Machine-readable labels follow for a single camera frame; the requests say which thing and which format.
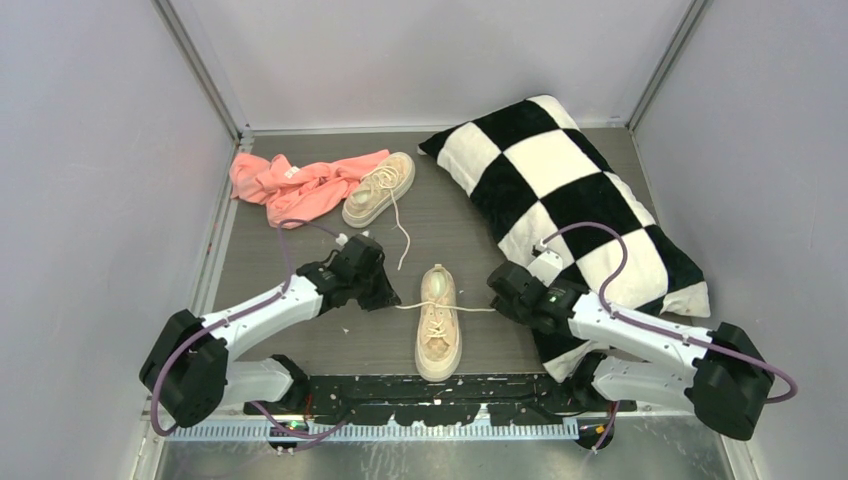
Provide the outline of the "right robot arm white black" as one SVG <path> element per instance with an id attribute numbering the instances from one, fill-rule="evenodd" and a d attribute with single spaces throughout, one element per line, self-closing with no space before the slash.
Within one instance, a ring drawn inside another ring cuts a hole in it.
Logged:
<path id="1" fill-rule="evenodd" d="M 774 375 L 744 330 L 727 323 L 707 330 L 604 305 L 541 257 L 529 268 L 506 261 L 487 284 L 497 312 L 562 343 L 564 354 L 547 369 L 569 384 L 580 408 L 663 405 L 726 437 L 752 438 Z"/>

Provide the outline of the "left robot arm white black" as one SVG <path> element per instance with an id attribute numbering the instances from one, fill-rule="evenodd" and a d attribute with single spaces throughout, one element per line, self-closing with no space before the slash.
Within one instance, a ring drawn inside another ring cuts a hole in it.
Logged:
<path id="1" fill-rule="evenodd" d="M 159 414 L 175 427 L 193 427 L 216 410 L 253 403 L 293 414 L 310 394 L 308 375 L 290 358 L 243 355 L 304 321 L 355 302 L 364 311 L 399 305 L 384 268 L 385 252 L 365 234 L 342 236 L 327 259 L 302 265 L 280 285 L 234 307 L 198 317 L 184 309 L 165 323 L 139 379 L 151 394 L 151 421 L 167 436 Z"/>

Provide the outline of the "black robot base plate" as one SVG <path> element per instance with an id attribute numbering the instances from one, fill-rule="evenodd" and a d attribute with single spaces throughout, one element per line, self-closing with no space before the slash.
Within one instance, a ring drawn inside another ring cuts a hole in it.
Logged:
<path id="1" fill-rule="evenodd" d="M 314 375 L 277 402 L 273 415 L 300 415 L 318 424 L 468 425 L 487 413 L 494 426 L 553 425 L 566 417 L 604 416 L 610 401 L 579 397 L 571 381 L 547 374 L 467 374 L 440 383 L 415 375 Z"/>

